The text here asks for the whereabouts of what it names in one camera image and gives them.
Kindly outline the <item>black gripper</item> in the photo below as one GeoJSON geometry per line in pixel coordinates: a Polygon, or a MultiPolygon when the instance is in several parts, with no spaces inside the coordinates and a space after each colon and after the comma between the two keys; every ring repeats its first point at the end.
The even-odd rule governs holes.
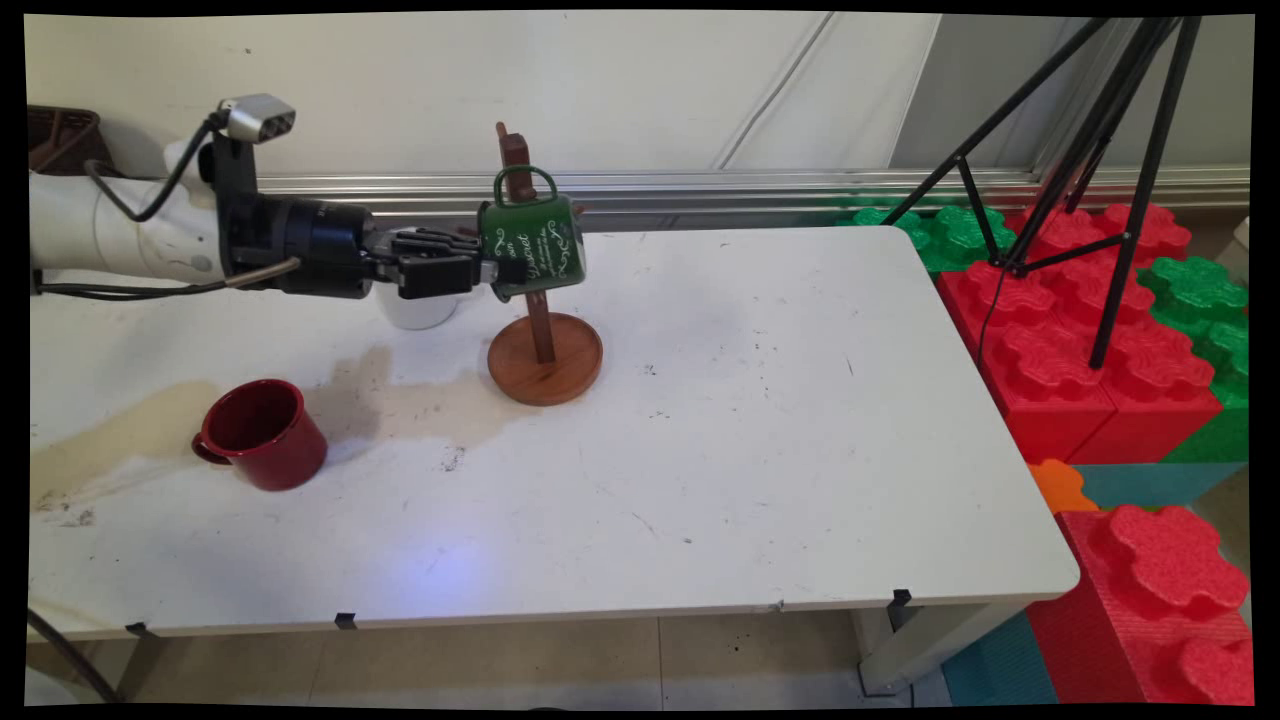
{"type": "Polygon", "coordinates": [[[474,234],[425,227],[388,231],[384,258],[369,249],[380,236],[364,206],[229,193],[221,199],[225,287],[365,299],[375,284],[390,282],[384,258],[402,258],[397,293],[404,300],[468,293],[500,279],[500,264],[481,259],[474,234]]]}

